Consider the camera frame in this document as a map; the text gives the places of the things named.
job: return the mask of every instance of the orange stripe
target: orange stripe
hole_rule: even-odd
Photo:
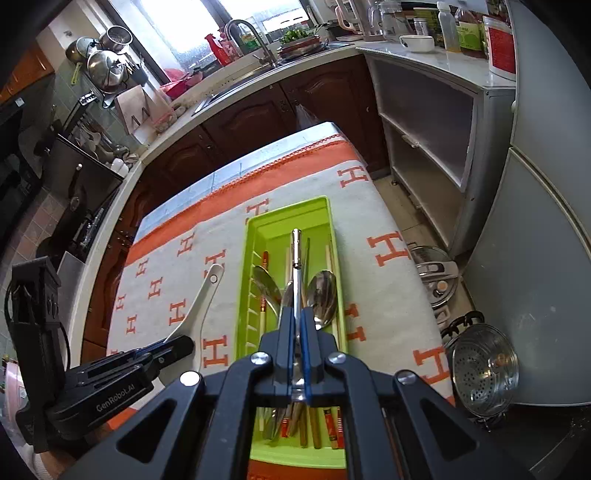
[[[137,410],[135,408],[127,407],[124,411],[119,412],[112,419],[107,420],[107,423],[112,430],[116,430],[126,421],[128,421],[136,412]]]
[[[275,190],[277,187],[334,167],[347,160],[359,160],[359,157],[346,140],[337,140],[313,148],[305,147],[275,160],[221,187],[156,227],[131,247],[125,266],[131,265],[152,250],[187,232],[199,222],[227,212],[235,206]]]

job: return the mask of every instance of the refrigerator door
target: refrigerator door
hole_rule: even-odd
[[[591,90],[550,29],[522,3],[509,7],[517,52],[511,144],[591,232]]]
[[[519,358],[515,402],[591,403],[591,254],[551,187],[513,148],[464,273],[486,322]]]

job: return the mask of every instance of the screw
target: screw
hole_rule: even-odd
[[[402,385],[412,385],[417,381],[417,376],[410,370],[401,370],[396,374],[396,380],[398,380]]]
[[[269,360],[271,360],[271,357],[265,352],[254,352],[251,355],[251,362],[255,365],[265,365]]]
[[[201,375],[193,371],[185,372],[181,375],[180,381],[185,387],[192,387],[201,381]]]
[[[344,364],[347,356],[341,352],[332,352],[329,355],[329,362],[331,364]]]

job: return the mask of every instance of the white tablecloth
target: white tablecloth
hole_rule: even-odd
[[[166,337],[217,262],[225,273],[196,348],[204,375],[227,368],[234,360],[246,219],[320,195],[332,210],[349,353],[374,370],[412,369],[453,401],[439,330],[406,244],[364,163],[332,124],[236,160],[142,221],[122,273],[108,353]],[[156,380],[155,391],[134,407],[160,388]]]

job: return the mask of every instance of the red container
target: red container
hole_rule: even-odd
[[[212,53],[216,56],[219,63],[222,64],[222,67],[230,65],[232,63],[226,51],[222,48],[222,46],[219,44],[219,42],[215,39],[215,37],[212,34],[207,35],[205,37],[205,40],[207,40],[207,43],[209,43],[209,48],[212,49]]]

